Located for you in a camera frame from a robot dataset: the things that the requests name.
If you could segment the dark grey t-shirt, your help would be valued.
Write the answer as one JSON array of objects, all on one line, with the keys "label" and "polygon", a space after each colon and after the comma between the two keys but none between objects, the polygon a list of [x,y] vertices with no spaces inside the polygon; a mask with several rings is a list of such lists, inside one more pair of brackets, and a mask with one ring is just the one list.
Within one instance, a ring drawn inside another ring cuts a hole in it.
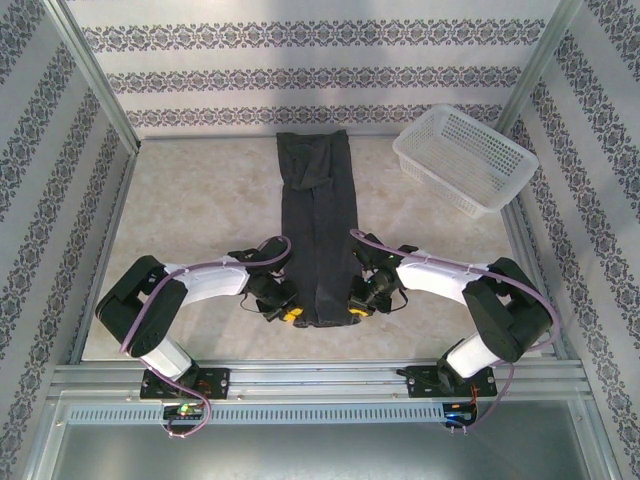
[{"label": "dark grey t-shirt", "polygon": [[350,231],[358,226],[349,137],[276,135],[283,180],[281,231],[292,243],[286,278],[297,288],[303,313],[298,328],[345,327],[360,322],[348,311],[354,277],[361,274]]}]

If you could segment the white plastic mesh basket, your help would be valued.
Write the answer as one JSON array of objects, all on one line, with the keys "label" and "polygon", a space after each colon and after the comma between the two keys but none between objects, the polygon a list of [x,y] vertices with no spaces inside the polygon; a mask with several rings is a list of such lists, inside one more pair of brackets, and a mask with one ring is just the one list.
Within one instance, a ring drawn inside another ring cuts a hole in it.
[{"label": "white plastic mesh basket", "polygon": [[535,154],[449,105],[423,113],[392,148],[405,174],[474,219],[499,212],[539,167]]}]

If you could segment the grey sheet metal panel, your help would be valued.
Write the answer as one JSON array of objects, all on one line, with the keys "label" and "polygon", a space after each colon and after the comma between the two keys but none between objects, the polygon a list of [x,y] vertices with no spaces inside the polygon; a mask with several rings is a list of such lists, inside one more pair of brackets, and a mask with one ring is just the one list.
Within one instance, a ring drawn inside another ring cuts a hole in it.
[{"label": "grey sheet metal panel", "polygon": [[445,423],[76,425],[70,408],[158,404],[63,397],[45,410],[18,480],[622,480],[590,401],[504,402]]}]

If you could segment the small controller board with LED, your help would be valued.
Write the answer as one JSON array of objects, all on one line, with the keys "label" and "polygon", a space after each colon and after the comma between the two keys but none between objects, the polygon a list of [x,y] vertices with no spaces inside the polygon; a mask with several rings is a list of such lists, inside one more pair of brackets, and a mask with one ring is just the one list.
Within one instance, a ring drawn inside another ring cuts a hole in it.
[{"label": "small controller board with LED", "polygon": [[466,430],[476,422],[478,407],[473,402],[446,403],[443,405],[443,413],[446,428]]},{"label": "small controller board with LED", "polygon": [[200,404],[181,404],[166,406],[163,411],[163,419],[165,421],[199,421],[205,414],[205,408]]}]

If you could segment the aluminium profile rail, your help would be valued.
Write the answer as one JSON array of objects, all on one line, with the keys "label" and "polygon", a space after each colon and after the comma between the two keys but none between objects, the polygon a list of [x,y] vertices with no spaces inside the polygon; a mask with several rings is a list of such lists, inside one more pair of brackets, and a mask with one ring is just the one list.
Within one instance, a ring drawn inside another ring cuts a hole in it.
[{"label": "aluminium profile rail", "polygon": [[[409,360],[382,361],[203,361],[230,370],[232,403],[390,403],[409,400],[407,381],[396,370]],[[55,369],[47,398],[139,399],[143,367],[134,361],[90,361]],[[579,360],[529,357],[518,362],[506,398],[571,400],[592,396]]]}]

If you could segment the aluminium side rail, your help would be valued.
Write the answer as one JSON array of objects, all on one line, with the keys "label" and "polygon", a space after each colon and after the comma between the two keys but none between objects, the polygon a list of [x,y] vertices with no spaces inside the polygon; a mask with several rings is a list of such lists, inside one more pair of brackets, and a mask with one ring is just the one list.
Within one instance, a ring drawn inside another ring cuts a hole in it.
[{"label": "aluminium side rail", "polygon": [[537,244],[529,231],[527,216],[520,205],[520,198],[516,197],[503,207],[501,215],[515,261],[537,290],[550,301],[554,308],[557,308],[536,257]]},{"label": "aluminium side rail", "polygon": [[132,153],[128,157],[127,163],[121,172],[116,196],[109,210],[100,249],[96,255],[96,261],[89,281],[89,289],[84,297],[78,322],[74,327],[70,342],[66,347],[65,355],[62,357],[61,365],[77,365],[82,360],[86,340],[94,317],[94,309],[99,300],[138,156],[139,152]]}]

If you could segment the aluminium frame post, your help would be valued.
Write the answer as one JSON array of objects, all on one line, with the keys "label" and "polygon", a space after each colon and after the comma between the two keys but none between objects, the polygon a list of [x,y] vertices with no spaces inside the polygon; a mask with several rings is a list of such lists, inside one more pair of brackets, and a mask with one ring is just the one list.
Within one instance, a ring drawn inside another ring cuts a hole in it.
[{"label": "aluminium frame post", "polygon": [[582,7],[584,0],[559,0],[557,7],[547,23],[533,54],[529,58],[522,75],[517,81],[513,92],[503,107],[498,118],[495,129],[507,135],[518,115],[529,98],[531,91],[543,75],[547,64],[552,59],[553,54],[566,30],[571,25],[573,19]]},{"label": "aluminium frame post", "polygon": [[141,142],[65,0],[40,1],[127,151],[137,154]]}]

